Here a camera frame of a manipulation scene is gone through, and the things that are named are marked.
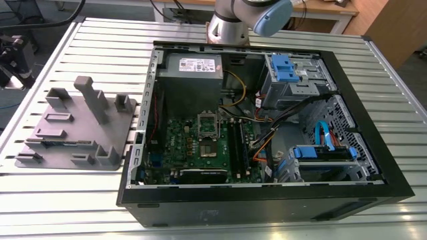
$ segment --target red wire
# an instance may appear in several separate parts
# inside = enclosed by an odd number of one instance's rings
[[[259,111],[261,111],[261,108],[257,108],[255,110],[255,117],[259,118]]]
[[[151,133],[151,136],[150,136],[149,143],[153,142],[153,138],[155,136],[157,128],[158,128],[158,96],[154,95],[154,130],[153,130],[153,133]]]

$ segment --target black cable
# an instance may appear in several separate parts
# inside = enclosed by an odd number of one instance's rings
[[[4,30],[27,30],[27,29],[44,29],[44,28],[54,28],[63,25],[70,24],[78,17],[83,6],[86,5],[87,0],[80,0],[79,6],[75,9],[72,15],[64,20],[54,23],[40,23],[40,24],[26,24],[26,25],[11,25],[11,26],[0,26],[0,31]]]
[[[306,21],[306,17],[307,17],[307,3],[306,3],[306,0],[302,0],[302,3],[303,3],[303,6],[305,6],[305,9],[303,9],[303,12],[302,12],[301,20],[298,22],[298,26],[295,27],[294,30],[297,30],[297,29],[299,29],[302,27],[302,25],[305,24],[305,21]]]
[[[163,14],[163,12],[159,10],[159,8],[157,7],[157,5],[155,5],[155,3],[154,3],[154,0],[150,0],[150,2],[151,2],[151,5],[153,5],[153,8],[155,9],[155,11],[157,11],[166,19],[171,20],[173,22],[175,22],[175,20],[174,20],[173,18],[170,18],[169,16],[166,16],[166,15]]]
[[[261,143],[263,140],[266,140],[278,130],[279,126],[281,126],[281,122],[286,121],[289,119],[289,117],[294,116],[295,114],[298,114],[301,112],[301,110],[303,110],[303,108],[319,101],[319,100],[327,100],[334,96],[335,92],[330,92],[326,94],[322,94],[319,96],[311,96],[307,97],[303,101],[301,101],[299,103],[297,103],[295,105],[293,105],[291,107],[289,107],[282,114],[274,119],[274,121],[271,122],[270,126],[269,126],[269,132],[262,135],[262,137],[259,137],[258,140],[255,140],[255,142],[253,143],[253,145],[257,145],[258,143]]]
[[[190,15],[189,15],[189,10],[185,8],[185,6],[179,2],[179,0],[174,0],[174,2],[175,2],[175,5],[178,6],[178,8],[183,11],[185,17],[187,18],[189,23],[193,24],[193,19],[191,19]]]

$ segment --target label sticker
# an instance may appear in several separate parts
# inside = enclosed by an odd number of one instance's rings
[[[266,173],[267,173],[269,177],[273,176],[274,171],[269,166],[266,166]]]
[[[261,107],[262,107],[262,103],[263,103],[263,100],[261,100],[259,98],[257,98],[257,100],[255,100],[255,107],[261,108]]]
[[[179,60],[181,72],[215,72],[215,60],[199,58],[182,58]]]
[[[297,75],[306,75],[307,76],[307,72],[305,70],[295,70]]]

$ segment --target yellow wire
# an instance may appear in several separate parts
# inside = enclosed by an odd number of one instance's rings
[[[274,136],[275,136],[275,132],[273,133],[271,137],[267,139],[267,141],[265,142],[265,144],[261,146],[261,149],[259,149],[258,152],[255,153],[253,160],[257,159],[258,155],[261,154],[262,150],[265,149],[266,145],[269,144],[269,142],[271,141],[271,139],[274,138]]]
[[[243,95],[242,95],[242,98],[239,99],[239,101],[237,101],[237,102],[233,103],[233,104],[219,105],[221,107],[233,107],[234,105],[238,105],[238,104],[246,99],[246,96],[247,96],[247,86],[246,86],[243,80],[241,79],[241,77],[239,77],[237,74],[234,74],[234,73],[233,73],[231,71],[229,71],[229,70],[225,70],[225,72],[230,73],[230,74],[235,77],[235,79],[239,80],[239,82],[241,82],[241,84],[242,84],[242,87],[243,87]]]

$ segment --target metal work surface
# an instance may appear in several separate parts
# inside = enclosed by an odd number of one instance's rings
[[[415,197],[371,208],[333,222],[294,222],[178,228],[143,228],[117,206],[118,171],[15,167],[14,156],[34,132],[51,88],[74,87],[91,76],[106,97],[126,93],[142,102],[153,41],[206,42],[205,25],[177,25],[87,18],[72,23],[36,85],[0,136],[0,238],[82,239],[415,239],[427,238],[427,124],[414,99],[377,47],[358,36],[281,32],[270,38],[250,32],[254,46],[334,51],[365,107],[395,157]],[[137,118],[129,134],[135,137]]]

